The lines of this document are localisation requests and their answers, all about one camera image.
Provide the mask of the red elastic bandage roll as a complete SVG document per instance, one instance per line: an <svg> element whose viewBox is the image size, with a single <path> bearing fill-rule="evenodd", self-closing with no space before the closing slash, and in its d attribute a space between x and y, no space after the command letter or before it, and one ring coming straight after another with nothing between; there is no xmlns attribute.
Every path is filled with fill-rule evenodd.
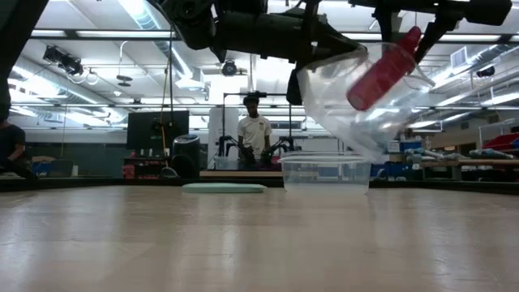
<svg viewBox="0 0 519 292"><path fill-rule="evenodd" d="M354 109L369 110L404 75L414 70L414 51L420 42L421 34L421 29L413 26L396 43L385 44L382 57L345 95Z"/></svg>

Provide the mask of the seated person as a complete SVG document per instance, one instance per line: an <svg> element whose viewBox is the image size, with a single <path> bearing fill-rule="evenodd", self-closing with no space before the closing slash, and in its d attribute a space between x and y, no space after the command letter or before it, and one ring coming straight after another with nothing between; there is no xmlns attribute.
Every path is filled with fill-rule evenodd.
<svg viewBox="0 0 519 292"><path fill-rule="evenodd" d="M0 161L10 161L14 165L25 167L25 131L11 124L6 118L0 118Z"/></svg>

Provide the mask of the long light bar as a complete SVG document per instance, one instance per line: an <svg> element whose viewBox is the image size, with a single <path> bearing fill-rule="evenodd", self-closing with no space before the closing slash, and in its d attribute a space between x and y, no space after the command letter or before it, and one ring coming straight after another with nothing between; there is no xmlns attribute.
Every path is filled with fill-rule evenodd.
<svg viewBox="0 0 519 292"><path fill-rule="evenodd" d="M30 36L34 40L66 41L168 41L177 40L173 32L166 30L101 30L101 29L49 29L37 28ZM461 34L443 35L442 45L519 45L519 34Z"/></svg>

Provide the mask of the dark shelf with items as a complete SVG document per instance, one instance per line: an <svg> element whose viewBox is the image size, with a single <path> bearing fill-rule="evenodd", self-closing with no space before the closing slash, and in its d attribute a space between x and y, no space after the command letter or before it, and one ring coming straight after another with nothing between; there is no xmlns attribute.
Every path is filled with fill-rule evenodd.
<svg viewBox="0 0 519 292"><path fill-rule="evenodd" d="M161 171L166 167L166 159L158 157L125 157L122 176L125 179L155 180L161 178Z"/></svg>

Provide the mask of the standing person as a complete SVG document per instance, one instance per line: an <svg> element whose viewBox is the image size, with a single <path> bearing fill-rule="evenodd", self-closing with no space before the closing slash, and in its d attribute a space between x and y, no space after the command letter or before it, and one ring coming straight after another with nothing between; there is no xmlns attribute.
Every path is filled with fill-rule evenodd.
<svg viewBox="0 0 519 292"><path fill-rule="evenodd" d="M262 154L270 148L272 128L268 119L260 115L258 97L245 97L243 104L247 116L238 122L238 145L244 149L239 153L239 167L254 169Z"/></svg>

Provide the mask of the blue storage bin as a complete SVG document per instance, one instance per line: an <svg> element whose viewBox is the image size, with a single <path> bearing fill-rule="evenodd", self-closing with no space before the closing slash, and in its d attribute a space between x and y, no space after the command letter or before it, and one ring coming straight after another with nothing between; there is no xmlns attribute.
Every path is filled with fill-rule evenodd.
<svg viewBox="0 0 519 292"><path fill-rule="evenodd" d="M421 148L422 142L420 140L399 141L391 140L388 142L388 153L402 153L407 149Z"/></svg>
<svg viewBox="0 0 519 292"><path fill-rule="evenodd" d="M384 164L372 164L370 177L374 178L383 170L386 177L407 177L414 176L415 170L411 164L386 162Z"/></svg>

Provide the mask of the clear plastic zipper bag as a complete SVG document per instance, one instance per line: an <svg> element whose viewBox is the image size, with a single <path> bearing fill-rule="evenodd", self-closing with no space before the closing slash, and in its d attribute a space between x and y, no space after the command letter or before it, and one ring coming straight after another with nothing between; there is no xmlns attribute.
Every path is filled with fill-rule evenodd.
<svg viewBox="0 0 519 292"><path fill-rule="evenodd" d="M431 102L435 83L416 65L369 110L353 108L346 98L350 88L382 57L385 43L366 46L367 52L314 62L298 73L306 115L346 146L374 161L388 142L414 116L414 108Z"/></svg>

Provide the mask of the white air vent grille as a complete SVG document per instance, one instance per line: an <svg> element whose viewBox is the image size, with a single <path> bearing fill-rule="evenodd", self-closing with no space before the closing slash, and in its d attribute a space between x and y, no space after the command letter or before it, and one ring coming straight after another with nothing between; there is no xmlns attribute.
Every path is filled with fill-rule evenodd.
<svg viewBox="0 0 519 292"><path fill-rule="evenodd" d="M470 65L467 48L464 46L450 55L451 68L453 70L466 69Z"/></svg>

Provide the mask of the wooden workbench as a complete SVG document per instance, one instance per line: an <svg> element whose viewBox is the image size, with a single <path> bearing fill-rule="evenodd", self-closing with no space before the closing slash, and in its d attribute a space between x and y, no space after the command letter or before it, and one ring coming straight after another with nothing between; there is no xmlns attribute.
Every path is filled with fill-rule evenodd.
<svg viewBox="0 0 519 292"><path fill-rule="evenodd" d="M445 167L451 170L451 179L462 180L462 166L492 166L505 170L519 170L519 160L494 160L494 159L461 159L461 160L442 160L442 161L423 161L420 166L425 169Z"/></svg>

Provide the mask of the yellow handled broom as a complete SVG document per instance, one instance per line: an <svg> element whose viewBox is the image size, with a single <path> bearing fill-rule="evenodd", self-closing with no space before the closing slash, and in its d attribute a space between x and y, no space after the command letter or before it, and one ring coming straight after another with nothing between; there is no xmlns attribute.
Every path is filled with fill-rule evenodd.
<svg viewBox="0 0 519 292"><path fill-rule="evenodd" d="M165 128L162 122L160 122L161 126L161 135L162 135L162 148L163 153L166 154L166 147L165 147ZM177 178L178 174L177 172L169 166L169 160L165 159L165 167L161 169L161 177L162 178Z"/></svg>

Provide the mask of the mint green container lid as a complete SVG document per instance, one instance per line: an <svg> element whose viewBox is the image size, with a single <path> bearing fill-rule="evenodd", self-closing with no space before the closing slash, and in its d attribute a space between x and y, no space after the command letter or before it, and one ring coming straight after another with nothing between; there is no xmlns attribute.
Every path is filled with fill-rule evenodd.
<svg viewBox="0 0 519 292"><path fill-rule="evenodd" d="M263 193L266 189L260 184L230 182L198 182L182 186L184 193L193 194Z"/></svg>

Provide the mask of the red storage bin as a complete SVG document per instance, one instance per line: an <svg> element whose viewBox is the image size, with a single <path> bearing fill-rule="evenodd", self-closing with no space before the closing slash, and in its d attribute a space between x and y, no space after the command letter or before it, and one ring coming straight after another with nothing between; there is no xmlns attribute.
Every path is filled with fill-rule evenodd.
<svg viewBox="0 0 519 292"><path fill-rule="evenodd" d="M501 152L519 151L519 133L497 136L486 142L483 148L491 148Z"/></svg>

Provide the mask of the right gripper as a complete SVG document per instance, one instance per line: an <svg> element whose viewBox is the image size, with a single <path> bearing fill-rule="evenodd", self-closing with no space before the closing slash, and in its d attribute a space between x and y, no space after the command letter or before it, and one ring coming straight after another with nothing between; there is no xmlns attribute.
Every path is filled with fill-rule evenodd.
<svg viewBox="0 0 519 292"><path fill-rule="evenodd" d="M373 17L380 26L382 42L392 42L392 17L399 11L432 14L435 20L427 25L414 54L420 63L427 52L457 23L466 19L473 24L502 25L512 10L511 0L348 0L352 6L375 9Z"/></svg>

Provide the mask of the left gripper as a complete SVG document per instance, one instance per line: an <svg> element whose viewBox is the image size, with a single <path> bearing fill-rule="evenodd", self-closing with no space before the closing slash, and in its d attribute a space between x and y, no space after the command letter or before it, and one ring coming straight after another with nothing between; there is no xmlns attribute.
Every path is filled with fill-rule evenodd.
<svg viewBox="0 0 519 292"><path fill-rule="evenodd" d="M329 32L328 16L316 14L306 20L303 11L292 11L291 15L301 21L298 26L301 36L294 43L296 56L292 64L305 65L320 60L339 58L345 54L367 52L367 48L357 41L337 31ZM286 100L291 105L302 105L298 82L298 68L294 68L287 83Z"/></svg>

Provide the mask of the clear plastic food container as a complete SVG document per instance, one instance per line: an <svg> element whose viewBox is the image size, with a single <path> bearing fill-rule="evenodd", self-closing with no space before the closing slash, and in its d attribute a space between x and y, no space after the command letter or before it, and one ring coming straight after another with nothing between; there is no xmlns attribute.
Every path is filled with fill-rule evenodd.
<svg viewBox="0 0 519 292"><path fill-rule="evenodd" d="M355 152L288 152L278 161L292 193L365 195L371 163Z"/></svg>

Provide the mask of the grey wrapped bundle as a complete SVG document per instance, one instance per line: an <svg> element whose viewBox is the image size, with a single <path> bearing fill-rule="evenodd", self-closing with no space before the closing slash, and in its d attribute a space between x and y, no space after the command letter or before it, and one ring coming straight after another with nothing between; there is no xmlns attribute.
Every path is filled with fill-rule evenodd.
<svg viewBox="0 0 519 292"><path fill-rule="evenodd" d="M472 159L491 159L491 160L514 160L515 156L494 150L492 148L470 150L469 156Z"/></svg>
<svg viewBox="0 0 519 292"><path fill-rule="evenodd" d="M408 148L404 151L406 161L410 163L419 163L422 161L457 161L466 159L459 153L443 154L441 152L433 152L424 148Z"/></svg>

